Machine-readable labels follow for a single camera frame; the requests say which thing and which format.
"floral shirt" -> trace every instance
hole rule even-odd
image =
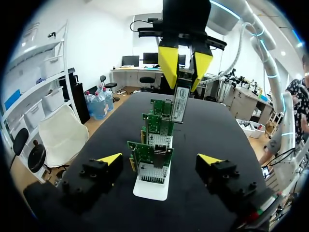
[[[297,95],[299,103],[294,106],[294,117],[295,117],[295,141],[296,144],[299,144],[303,137],[303,130],[301,129],[301,115],[305,114],[307,116],[307,122],[309,119],[309,100],[301,93],[300,85],[306,86],[305,79],[293,80],[288,88],[286,89],[292,95]]]

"computer monitor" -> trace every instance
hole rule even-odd
[[[185,66],[185,55],[178,55],[179,65]]]
[[[124,65],[134,65],[134,67],[138,67],[140,65],[140,56],[122,57],[122,66]]]
[[[144,52],[143,64],[158,64],[158,53],[146,53]]]

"water bottle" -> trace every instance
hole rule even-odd
[[[114,103],[112,102],[112,92],[106,91],[106,87],[103,88],[106,104],[108,105],[108,112],[114,109]]]
[[[99,94],[102,94],[102,93],[103,93],[103,87],[102,87],[102,86],[99,86],[99,87],[98,87],[98,93],[99,93]]]
[[[106,118],[106,113],[106,103],[104,96],[99,95],[97,91],[95,99],[93,100],[93,117],[95,120],[102,120]]]
[[[92,101],[95,98],[95,96],[93,96],[92,94],[89,93],[89,91],[86,92],[86,104],[87,104],[87,108],[88,108],[88,112],[89,115],[92,116],[93,115],[93,110],[92,110]]]

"wooden floor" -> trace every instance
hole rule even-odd
[[[105,122],[105,120],[113,114],[117,110],[119,106],[121,106],[128,98],[130,97],[131,92],[136,90],[138,88],[136,87],[127,87],[126,91],[127,93],[122,95],[114,95],[120,98],[118,102],[114,103],[114,110],[109,112],[107,117],[103,120],[95,120],[94,118],[90,118],[89,121],[85,123],[85,126],[87,126],[89,130],[89,137],[93,135],[93,133],[100,127],[102,123]],[[259,139],[249,138],[249,142],[252,146],[252,148],[255,151],[256,157],[259,160],[263,153],[264,153],[264,145],[268,142],[268,138],[265,135],[262,135]],[[51,174],[46,174],[44,179],[49,180],[51,183],[55,182],[56,179],[56,173],[58,173],[60,169],[54,168],[52,169]],[[22,194],[23,189],[28,186],[29,184],[37,181],[37,179],[32,175],[32,173],[21,163],[21,161],[16,158],[12,164],[11,168],[11,174],[12,178],[16,184],[17,189]]]

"white bin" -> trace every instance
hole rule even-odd
[[[45,118],[42,99],[25,112],[25,117],[33,128],[38,126],[38,124]]]
[[[240,126],[241,122],[244,121],[244,120],[236,119],[236,121],[237,121],[238,125]],[[240,127],[240,128],[246,134],[247,138],[249,138],[251,136],[251,134],[254,132],[253,129],[252,130],[248,130],[248,129],[245,129],[245,128],[242,128],[242,127]]]
[[[17,136],[17,134],[19,133],[19,131],[23,128],[26,128],[28,130],[28,127],[26,125],[25,119],[24,119],[24,115],[21,116],[21,118],[15,122],[13,124],[13,127],[10,131],[10,134],[13,136],[13,138],[15,139],[15,137]]]
[[[48,58],[41,64],[42,78],[49,78],[64,71],[63,55]]]
[[[252,122],[252,121],[250,121],[250,124],[254,128],[254,132],[250,135],[250,137],[254,139],[259,139],[261,135],[265,133],[265,126],[260,123]]]
[[[57,87],[53,92],[44,97],[44,102],[48,110],[53,112],[64,104],[62,89],[63,86]]]

